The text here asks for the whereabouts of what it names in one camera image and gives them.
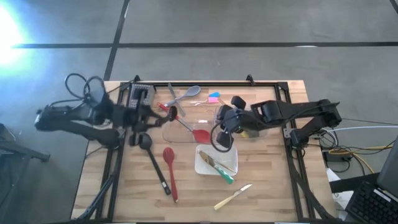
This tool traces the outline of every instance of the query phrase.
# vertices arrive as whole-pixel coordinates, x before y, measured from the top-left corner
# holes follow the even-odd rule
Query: concrete floor
[[[123,0],[0,1],[0,15],[20,35],[0,44],[111,43]],[[132,0],[121,42],[360,42],[397,41],[398,14],[388,0]],[[0,55],[0,122],[21,145],[50,153],[32,161],[10,223],[69,219],[87,140],[34,129],[35,111],[69,99],[63,79],[72,72],[103,76],[110,49],[15,49]],[[310,100],[340,101],[344,118],[396,123],[397,47],[119,49],[111,80],[304,79]],[[81,90],[79,80],[74,88]],[[344,121],[341,127],[369,125]],[[378,146],[395,129],[341,131],[341,144]],[[365,157],[376,171],[387,152]],[[332,164],[343,169],[345,164]],[[359,166],[339,174],[361,175]]]

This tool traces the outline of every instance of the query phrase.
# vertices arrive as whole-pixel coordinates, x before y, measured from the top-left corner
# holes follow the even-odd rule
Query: black ladle
[[[140,136],[139,136],[139,147],[148,152],[148,155],[149,155],[149,157],[150,157],[150,159],[152,161],[152,164],[155,167],[156,173],[157,173],[157,175],[159,177],[160,183],[162,184],[164,192],[166,193],[166,195],[170,195],[172,192],[170,191],[170,188],[167,185],[166,180],[164,179],[162,171],[160,170],[159,165],[157,165],[155,157],[154,157],[152,151],[150,150],[151,146],[152,146],[152,139],[150,138],[150,136],[148,134],[146,134],[146,133],[140,134]]]

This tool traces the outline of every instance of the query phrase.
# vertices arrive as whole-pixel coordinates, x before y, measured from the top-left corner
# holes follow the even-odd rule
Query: keyboard
[[[354,191],[346,211],[362,223],[398,224],[398,202],[368,182]]]

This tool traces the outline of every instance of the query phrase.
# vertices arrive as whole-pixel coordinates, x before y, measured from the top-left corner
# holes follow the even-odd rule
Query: blue object
[[[209,97],[220,97],[220,93],[219,92],[210,93]]]

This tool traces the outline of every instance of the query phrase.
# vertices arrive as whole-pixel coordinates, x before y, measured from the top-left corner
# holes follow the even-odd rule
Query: yellow handle
[[[230,196],[230,197],[224,199],[222,202],[216,204],[216,205],[214,206],[214,210],[216,210],[216,211],[219,210],[222,206],[224,206],[225,204],[227,204],[227,203],[228,203],[230,200],[232,200],[233,198],[235,198],[235,195],[232,195],[232,196]]]

